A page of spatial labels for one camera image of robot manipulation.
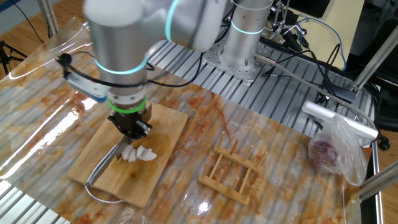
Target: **metal table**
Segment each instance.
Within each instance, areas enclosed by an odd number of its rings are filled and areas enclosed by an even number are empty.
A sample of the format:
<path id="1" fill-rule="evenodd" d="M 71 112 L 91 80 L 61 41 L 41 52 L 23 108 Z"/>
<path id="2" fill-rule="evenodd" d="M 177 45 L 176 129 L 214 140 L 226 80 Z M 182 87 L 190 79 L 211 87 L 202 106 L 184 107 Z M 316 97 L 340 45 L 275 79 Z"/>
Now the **metal table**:
<path id="1" fill-rule="evenodd" d="M 274 60 L 286 58 L 289 55 L 282 53 L 270 47 L 261 46 L 261 54 Z M 178 66 L 173 66 L 179 62 L 179 57 L 186 54 L 186 58 Z M 200 54 L 189 51 L 175 43 L 161 41 L 149 50 L 149 62 L 168 70 L 186 80 L 191 79 L 198 66 Z M 256 111 L 264 116 L 272 118 L 286 126 L 297 131 L 313 136 L 319 132 L 319 127 L 311 119 L 308 119 L 301 112 L 301 107 L 306 100 L 315 101 L 318 93 L 309 89 L 289 77 L 263 77 L 262 74 L 269 66 L 263 67 L 252 84 L 238 80 L 231 75 L 215 69 L 205 62 L 195 84 L 206 88 L 214 93 L 221 95 L 231 101 Z M 301 58 L 293 58 L 283 63 L 283 65 L 296 75 L 321 84 L 323 77 L 318 71 L 317 66 Z M 349 86 L 352 81 L 337 74 L 330 73 L 331 81 L 338 86 Z M 351 119 L 363 122 L 356 115 L 338 104 L 327 101 L 322 104 L 324 107 L 343 114 Z M 374 106 L 371 96 L 366 90 L 358 92 L 354 105 L 374 117 Z M 373 145 L 373 157 L 371 161 L 371 174 L 379 172 L 379 163 L 377 156 L 377 146 Z M 23 194 L 18 189 L 9 185 L 6 181 L 0 182 L 0 223 L 69 223 L 56 213 L 45 206 L 36 202 L 28 195 Z M 365 220 L 363 223 L 382 223 L 381 194 L 369 199 L 375 205 L 374 216 L 376 220 Z"/>

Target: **robotic arm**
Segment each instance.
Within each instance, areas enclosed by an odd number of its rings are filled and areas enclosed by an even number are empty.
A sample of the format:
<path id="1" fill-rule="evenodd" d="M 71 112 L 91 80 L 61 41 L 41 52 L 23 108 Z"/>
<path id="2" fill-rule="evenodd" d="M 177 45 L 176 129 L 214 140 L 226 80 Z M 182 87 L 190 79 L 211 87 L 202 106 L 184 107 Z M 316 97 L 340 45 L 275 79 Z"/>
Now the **robotic arm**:
<path id="1" fill-rule="evenodd" d="M 226 0 L 86 0 L 83 11 L 89 19 L 101 79 L 121 85 L 145 81 L 145 54 L 160 40 L 199 52 L 210 49 L 225 4 Z M 68 80 L 90 94 L 77 79 Z M 150 108 L 146 108 L 145 86 L 101 87 L 114 110 L 108 119 L 130 139 L 145 137 L 152 128 L 147 123 Z"/>

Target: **wooden cutting board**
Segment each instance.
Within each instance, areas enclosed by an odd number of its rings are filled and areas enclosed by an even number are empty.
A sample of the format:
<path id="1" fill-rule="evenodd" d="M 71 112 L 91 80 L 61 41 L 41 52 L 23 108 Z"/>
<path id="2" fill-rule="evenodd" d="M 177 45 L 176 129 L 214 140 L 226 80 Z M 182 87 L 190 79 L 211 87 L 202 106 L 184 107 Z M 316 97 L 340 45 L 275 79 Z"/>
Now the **wooden cutting board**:
<path id="1" fill-rule="evenodd" d="M 93 187 L 131 205 L 145 207 L 187 119 L 185 113 L 152 103 L 149 124 L 153 128 L 146 138 L 135 141 L 133 146 L 135 149 L 139 146 L 151 148 L 157 154 L 156 159 L 128 163 L 123 159 L 117 161 L 114 158 Z M 68 177 L 85 184 L 95 165 L 122 137 L 114 124 L 105 120 L 69 170 Z"/>

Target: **floor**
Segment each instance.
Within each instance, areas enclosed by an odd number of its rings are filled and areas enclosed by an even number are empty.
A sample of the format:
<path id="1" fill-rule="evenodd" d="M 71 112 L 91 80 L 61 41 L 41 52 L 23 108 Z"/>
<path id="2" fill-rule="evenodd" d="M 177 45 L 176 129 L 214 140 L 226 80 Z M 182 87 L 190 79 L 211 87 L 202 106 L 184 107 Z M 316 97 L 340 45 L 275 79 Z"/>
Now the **floor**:
<path id="1" fill-rule="evenodd" d="M 54 10 L 60 28 L 62 28 L 73 17 L 77 17 L 81 21 L 85 21 L 86 19 L 81 12 L 81 9 L 82 0 L 61 0 L 56 3 L 56 5 L 54 5 Z M 47 29 L 41 14 L 32 17 L 30 21 L 36 28 L 40 37 L 43 40 L 47 40 Z M 26 55 L 31 54 L 38 46 L 41 45 L 28 22 L 23 22 L 19 26 L 0 36 L 0 40 L 5 40 L 7 44 L 20 50 Z M 12 62 L 11 67 L 15 68 L 17 64 L 18 63 Z M 4 76 L 4 70 L 0 67 L 0 78 Z M 379 151 L 381 170 L 398 160 L 398 133 L 383 131 L 383 134 L 390 139 L 391 148 L 387 152 Z M 396 223 L 396 220 L 398 220 L 398 195 L 396 192 L 398 192 L 398 183 L 382 192 L 384 223 L 386 224 Z"/>

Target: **knife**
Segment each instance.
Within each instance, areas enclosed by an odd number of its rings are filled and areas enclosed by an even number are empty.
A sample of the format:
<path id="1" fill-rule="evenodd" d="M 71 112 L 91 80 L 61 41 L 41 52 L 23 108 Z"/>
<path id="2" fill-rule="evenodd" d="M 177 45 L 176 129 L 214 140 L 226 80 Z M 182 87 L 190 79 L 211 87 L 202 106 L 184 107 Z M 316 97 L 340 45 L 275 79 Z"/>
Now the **knife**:
<path id="1" fill-rule="evenodd" d="M 93 171 L 87 178 L 87 187 L 92 187 L 104 170 L 109 166 L 113 158 L 116 156 L 116 159 L 119 160 L 122 156 L 123 150 L 133 141 L 134 140 L 129 137 L 123 136 L 122 140 L 120 140 L 118 144 L 114 145 L 112 149 L 97 163 L 97 165 L 95 165 Z"/>

